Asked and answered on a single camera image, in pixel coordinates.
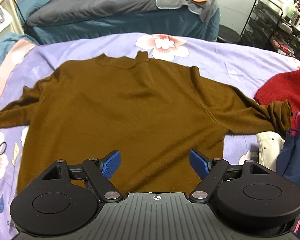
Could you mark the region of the black round stool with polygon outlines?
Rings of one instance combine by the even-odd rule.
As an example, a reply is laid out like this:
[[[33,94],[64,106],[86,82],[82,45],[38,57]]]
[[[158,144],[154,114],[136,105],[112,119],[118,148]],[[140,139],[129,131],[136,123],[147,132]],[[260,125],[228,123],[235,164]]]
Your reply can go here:
[[[233,29],[224,25],[220,25],[217,36],[217,42],[241,45],[242,37]]]

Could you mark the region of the white polka dot garment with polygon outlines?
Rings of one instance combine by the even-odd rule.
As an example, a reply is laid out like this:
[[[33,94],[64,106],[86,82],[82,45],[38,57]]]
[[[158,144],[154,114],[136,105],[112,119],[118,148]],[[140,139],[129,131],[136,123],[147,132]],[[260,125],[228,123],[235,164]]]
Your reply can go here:
[[[275,132],[258,133],[256,137],[258,143],[258,162],[275,172],[276,161],[284,147],[285,140]]]

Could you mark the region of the teal blue duvet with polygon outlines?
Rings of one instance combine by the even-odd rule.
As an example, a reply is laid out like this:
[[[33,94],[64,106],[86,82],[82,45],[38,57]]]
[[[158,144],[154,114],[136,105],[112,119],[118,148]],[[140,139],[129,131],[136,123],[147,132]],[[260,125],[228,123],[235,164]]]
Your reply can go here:
[[[2,62],[4,61],[6,55],[8,52],[12,49],[12,47],[20,40],[24,39],[27,40],[35,45],[38,45],[39,43],[32,38],[29,35],[26,34],[16,34],[9,32],[6,35],[4,35],[2,38],[0,38],[0,66]]]

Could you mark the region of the navy blue garment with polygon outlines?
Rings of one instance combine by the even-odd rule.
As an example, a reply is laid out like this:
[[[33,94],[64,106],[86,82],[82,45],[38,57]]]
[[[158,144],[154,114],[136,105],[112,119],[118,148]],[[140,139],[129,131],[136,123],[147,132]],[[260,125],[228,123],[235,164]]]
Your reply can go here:
[[[293,129],[287,132],[282,151],[276,161],[276,172],[300,186],[300,111]],[[296,235],[300,239],[300,223]]]

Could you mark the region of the grey towel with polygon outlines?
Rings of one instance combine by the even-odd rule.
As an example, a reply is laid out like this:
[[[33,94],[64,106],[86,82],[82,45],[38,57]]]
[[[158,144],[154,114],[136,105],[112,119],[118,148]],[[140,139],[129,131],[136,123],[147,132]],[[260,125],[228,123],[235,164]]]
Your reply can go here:
[[[199,16],[202,22],[209,20],[217,10],[216,1],[207,0],[206,2],[195,2],[192,0],[156,0],[158,9],[180,9],[187,7],[188,10]]]

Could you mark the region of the dark grey blanket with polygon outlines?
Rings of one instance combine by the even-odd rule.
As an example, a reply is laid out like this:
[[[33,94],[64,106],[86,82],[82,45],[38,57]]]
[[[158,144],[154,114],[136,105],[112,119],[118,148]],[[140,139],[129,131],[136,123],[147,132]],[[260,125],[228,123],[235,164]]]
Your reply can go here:
[[[75,22],[107,16],[157,10],[156,0],[52,0],[32,12],[26,23],[32,27]]]

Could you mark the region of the brown knit sweater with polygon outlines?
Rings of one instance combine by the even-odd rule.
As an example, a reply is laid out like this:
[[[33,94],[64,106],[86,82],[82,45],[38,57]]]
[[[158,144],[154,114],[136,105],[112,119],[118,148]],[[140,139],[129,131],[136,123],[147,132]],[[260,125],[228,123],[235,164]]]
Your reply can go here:
[[[18,191],[55,160],[79,164],[119,150],[112,181],[121,193],[190,193],[199,184],[190,150],[221,158],[227,133],[285,135],[291,117],[288,101],[259,105],[197,67],[138,52],[63,63],[0,111],[0,129],[29,128]]]

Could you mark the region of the red knit garment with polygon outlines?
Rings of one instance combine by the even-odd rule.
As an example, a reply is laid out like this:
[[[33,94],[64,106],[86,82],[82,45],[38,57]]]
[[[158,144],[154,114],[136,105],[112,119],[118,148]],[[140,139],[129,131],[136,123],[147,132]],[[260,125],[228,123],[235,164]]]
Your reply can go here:
[[[261,105],[288,100],[292,107],[294,123],[296,113],[300,111],[300,69],[273,76],[257,90],[254,99]]]

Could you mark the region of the purple floral bed sheet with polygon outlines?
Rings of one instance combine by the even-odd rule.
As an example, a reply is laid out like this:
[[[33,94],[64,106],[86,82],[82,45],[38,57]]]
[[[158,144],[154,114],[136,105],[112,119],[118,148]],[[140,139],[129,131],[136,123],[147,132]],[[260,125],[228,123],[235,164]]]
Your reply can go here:
[[[0,110],[20,98],[24,86],[32,87],[65,61],[100,54],[134,57],[140,50],[156,57],[151,40],[167,44],[168,37],[128,33],[42,46],[20,39],[0,66]],[[177,41],[181,47],[169,52],[168,60],[196,66],[201,76],[235,86],[249,98],[274,75],[300,68],[300,61],[262,49],[188,37],[178,37]],[[15,196],[27,132],[26,126],[0,130],[0,239],[12,239],[17,234],[10,203]]]

